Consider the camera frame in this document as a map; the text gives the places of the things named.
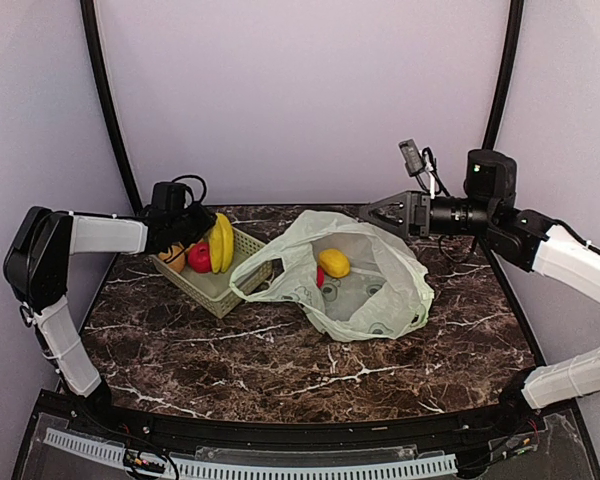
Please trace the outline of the orange toy peach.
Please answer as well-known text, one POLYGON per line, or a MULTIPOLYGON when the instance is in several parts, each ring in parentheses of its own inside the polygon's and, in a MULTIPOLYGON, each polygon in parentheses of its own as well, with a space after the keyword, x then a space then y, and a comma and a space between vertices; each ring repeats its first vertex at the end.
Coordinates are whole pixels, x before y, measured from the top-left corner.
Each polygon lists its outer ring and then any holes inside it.
POLYGON ((158 258, 176 273, 181 273, 187 263, 186 250, 181 243, 176 243, 158 254, 158 258))

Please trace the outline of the red toy apple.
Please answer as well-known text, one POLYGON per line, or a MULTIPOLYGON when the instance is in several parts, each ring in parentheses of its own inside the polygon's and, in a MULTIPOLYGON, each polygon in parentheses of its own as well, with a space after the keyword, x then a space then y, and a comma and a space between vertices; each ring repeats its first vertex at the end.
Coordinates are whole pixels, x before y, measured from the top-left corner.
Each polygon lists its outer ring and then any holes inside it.
POLYGON ((187 250, 187 262, 196 273, 205 274, 212 271, 210 247, 207 242, 198 242, 187 250))

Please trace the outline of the yellow toy banana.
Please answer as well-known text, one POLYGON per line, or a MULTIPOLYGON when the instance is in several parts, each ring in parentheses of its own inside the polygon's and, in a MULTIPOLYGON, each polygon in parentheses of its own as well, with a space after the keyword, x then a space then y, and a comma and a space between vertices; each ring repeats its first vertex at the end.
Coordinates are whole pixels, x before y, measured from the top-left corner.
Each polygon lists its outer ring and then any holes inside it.
POLYGON ((216 214, 216 222, 209 234, 211 267, 214 274, 226 273, 233 263, 234 231, 228 217, 216 214))

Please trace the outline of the light green plastic bag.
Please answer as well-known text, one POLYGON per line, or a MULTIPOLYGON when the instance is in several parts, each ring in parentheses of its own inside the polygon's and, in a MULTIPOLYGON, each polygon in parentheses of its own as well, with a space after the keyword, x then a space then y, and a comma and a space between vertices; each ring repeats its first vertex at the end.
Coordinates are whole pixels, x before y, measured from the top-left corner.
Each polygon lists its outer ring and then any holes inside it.
POLYGON ((247 302, 293 302, 340 342, 397 339, 424 327, 434 300, 427 268, 404 240, 342 213, 306 210, 240 264, 229 281, 247 302), (316 284, 318 255, 344 253, 350 274, 316 284))

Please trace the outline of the red toy fruit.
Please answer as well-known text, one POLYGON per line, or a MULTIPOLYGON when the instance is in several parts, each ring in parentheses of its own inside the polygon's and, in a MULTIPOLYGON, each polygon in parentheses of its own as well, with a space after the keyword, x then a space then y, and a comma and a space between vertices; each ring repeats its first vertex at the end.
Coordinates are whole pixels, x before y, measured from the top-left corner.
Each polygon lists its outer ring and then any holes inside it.
POLYGON ((322 289, 326 281, 326 272, 322 266, 317 267, 316 284, 319 289, 322 289))

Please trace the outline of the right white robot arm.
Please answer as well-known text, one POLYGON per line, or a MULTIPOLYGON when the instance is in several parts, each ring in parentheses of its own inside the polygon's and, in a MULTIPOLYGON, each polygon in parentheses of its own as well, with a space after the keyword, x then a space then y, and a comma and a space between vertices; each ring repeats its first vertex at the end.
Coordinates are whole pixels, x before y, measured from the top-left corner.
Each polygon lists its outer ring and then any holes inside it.
POLYGON ((499 257, 530 301, 532 331, 550 365, 525 371, 490 413, 501 434, 514 432, 529 410, 600 392, 600 250, 560 220, 519 210, 503 196, 436 197, 406 191, 360 210, 363 220, 400 238, 468 235, 499 257))

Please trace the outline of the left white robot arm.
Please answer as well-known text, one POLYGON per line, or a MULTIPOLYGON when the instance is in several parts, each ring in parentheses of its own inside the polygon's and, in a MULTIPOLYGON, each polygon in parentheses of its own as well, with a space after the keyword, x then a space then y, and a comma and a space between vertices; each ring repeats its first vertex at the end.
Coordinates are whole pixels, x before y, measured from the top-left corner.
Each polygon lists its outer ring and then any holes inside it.
POLYGON ((30 208, 5 257, 3 274, 20 302, 26 326, 36 328, 47 359, 68 389, 83 398, 104 390, 72 320, 68 300, 69 261, 84 253, 158 254, 178 243, 200 240, 216 217, 196 202, 145 217, 78 214, 30 208))

